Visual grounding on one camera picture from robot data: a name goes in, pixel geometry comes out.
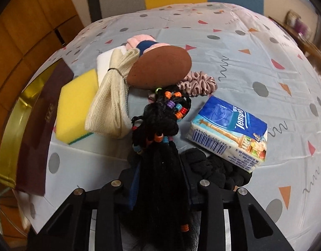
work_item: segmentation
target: black cloth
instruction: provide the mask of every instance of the black cloth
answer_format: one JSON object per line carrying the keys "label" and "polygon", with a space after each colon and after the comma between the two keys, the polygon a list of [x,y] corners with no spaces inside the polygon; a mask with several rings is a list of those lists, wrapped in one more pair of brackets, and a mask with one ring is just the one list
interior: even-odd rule
{"label": "black cloth", "polygon": [[214,154],[206,157],[198,148],[191,148],[183,152],[192,172],[213,182],[221,189],[234,190],[249,183],[252,173],[222,159]]}

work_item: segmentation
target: yellow sponge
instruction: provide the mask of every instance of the yellow sponge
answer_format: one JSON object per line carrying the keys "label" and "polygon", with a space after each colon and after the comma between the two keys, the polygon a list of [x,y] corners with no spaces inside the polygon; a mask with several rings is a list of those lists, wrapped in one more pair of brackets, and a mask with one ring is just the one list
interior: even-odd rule
{"label": "yellow sponge", "polygon": [[97,74],[94,69],[62,87],[57,107],[58,140],[72,144],[91,134],[85,130],[85,121],[98,89]]}

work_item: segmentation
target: black braided hair extension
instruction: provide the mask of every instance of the black braided hair extension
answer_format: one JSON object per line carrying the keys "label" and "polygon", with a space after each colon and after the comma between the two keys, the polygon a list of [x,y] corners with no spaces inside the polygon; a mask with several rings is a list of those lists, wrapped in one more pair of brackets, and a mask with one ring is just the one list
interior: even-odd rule
{"label": "black braided hair extension", "polygon": [[[187,110],[191,107],[189,96],[177,86],[157,91],[156,101],[148,104],[143,116],[134,117],[132,123],[142,120],[133,131],[133,145],[143,148],[139,191],[136,205],[128,214],[121,216],[122,224],[137,238],[136,247],[143,250],[153,245],[159,251],[194,250],[197,243],[197,229],[188,206],[188,194],[181,170],[178,150],[173,141],[153,142],[157,136],[175,136],[179,127],[175,113],[169,108],[165,92],[180,92],[182,97],[172,95],[171,101],[181,104]],[[182,226],[189,231],[182,232]]]}

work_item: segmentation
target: white tablecloth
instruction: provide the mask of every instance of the white tablecloth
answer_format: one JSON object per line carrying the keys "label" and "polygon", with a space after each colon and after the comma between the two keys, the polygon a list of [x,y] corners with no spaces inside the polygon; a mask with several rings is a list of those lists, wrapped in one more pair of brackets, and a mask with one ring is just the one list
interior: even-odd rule
{"label": "white tablecloth", "polygon": [[[293,248],[307,250],[321,231],[321,80],[300,49],[268,18],[240,6],[170,5],[92,23],[34,77],[59,58],[78,76],[96,68],[100,53],[138,34],[188,50],[192,70],[215,77],[215,96],[268,124],[266,161],[246,188]],[[147,91],[130,89],[130,117],[142,114],[147,96]],[[194,147],[185,135],[207,99],[193,98],[189,115],[179,123],[175,142],[181,151]],[[53,133],[45,196],[19,193],[35,230],[40,231],[75,188],[89,191],[116,179],[128,166],[130,148],[130,136],[111,140],[93,134],[68,146]]]}

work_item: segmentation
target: barcode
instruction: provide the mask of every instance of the barcode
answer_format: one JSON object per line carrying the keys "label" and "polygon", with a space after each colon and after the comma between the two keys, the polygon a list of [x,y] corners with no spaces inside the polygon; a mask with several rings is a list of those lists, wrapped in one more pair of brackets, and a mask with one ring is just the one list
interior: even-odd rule
{"label": "barcode", "polygon": [[196,143],[201,144],[212,150],[213,152],[222,155],[225,150],[228,148],[227,145],[219,143],[217,140],[213,140],[208,137],[206,134],[201,133],[199,130],[195,129],[193,132],[192,140]]}

